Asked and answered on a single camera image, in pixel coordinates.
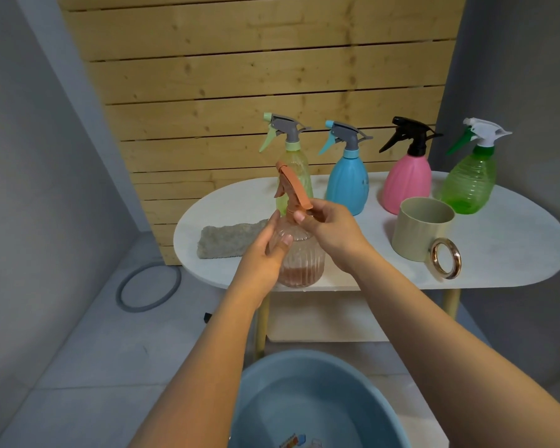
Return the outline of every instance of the left arm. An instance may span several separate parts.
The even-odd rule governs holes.
[[[285,236],[266,254],[278,219],[276,211],[243,255],[220,306],[129,448],[228,445],[251,320],[292,243]]]

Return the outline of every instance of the gold ring handle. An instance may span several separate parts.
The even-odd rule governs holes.
[[[446,272],[444,269],[442,269],[440,261],[438,260],[438,247],[440,245],[445,245],[452,255],[452,262],[454,263],[454,265],[452,266],[452,270],[449,272]],[[433,244],[431,244],[429,252],[433,267],[435,267],[442,278],[453,279],[459,276],[460,269],[462,268],[462,262],[460,259],[459,249],[456,248],[456,245],[452,240],[445,237],[440,237],[434,240]]]

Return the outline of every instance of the gray wall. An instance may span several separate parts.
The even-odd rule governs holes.
[[[0,0],[0,431],[137,228],[15,0]]]
[[[560,0],[467,0],[433,169],[474,116],[514,132],[496,148],[497,183],[560,220]],[[560,382],[560,273],[523,288],[468,290],[463,303],[494,348],[548,389]]]
[[[17,1],[135,224],[140,231],[151,231],[58,3]]]

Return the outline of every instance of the right arm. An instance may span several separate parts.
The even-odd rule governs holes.
[[[302,212],[295,219],[355,278],[454,445],[560,447],[558,402],[381,257],[346,208],[313,203],[317,220]]]

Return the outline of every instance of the table leg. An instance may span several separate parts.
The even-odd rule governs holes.
[[[456,320],[456,312],[459,309],[460,289],[445,289],[442,299],[442,309],[446,314]]]
[[[263,358],[268,335],[268,318],[270,315],[270,294],[261,302],[257,310],[257,323],[255,325],[255,361]]]

